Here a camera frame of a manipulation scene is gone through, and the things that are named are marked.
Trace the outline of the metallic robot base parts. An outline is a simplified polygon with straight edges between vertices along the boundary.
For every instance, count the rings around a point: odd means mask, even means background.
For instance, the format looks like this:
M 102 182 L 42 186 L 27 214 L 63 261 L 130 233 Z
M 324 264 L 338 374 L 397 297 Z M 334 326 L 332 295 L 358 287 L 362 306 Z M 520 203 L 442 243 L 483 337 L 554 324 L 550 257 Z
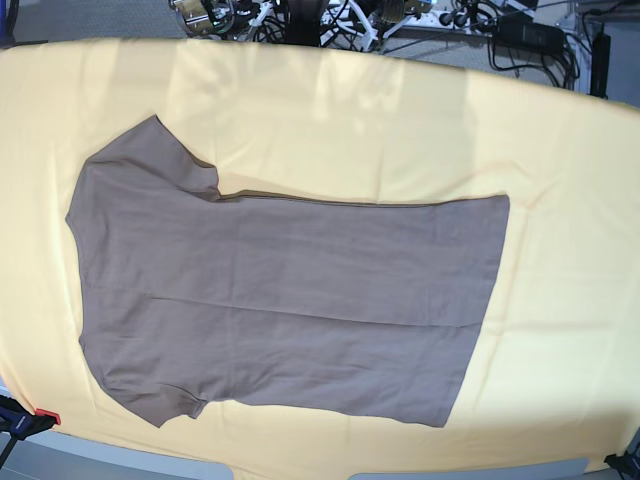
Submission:
M 232 1 L 169 0 L 179 25 L 189 36 L 226 34 L 234 23 Z

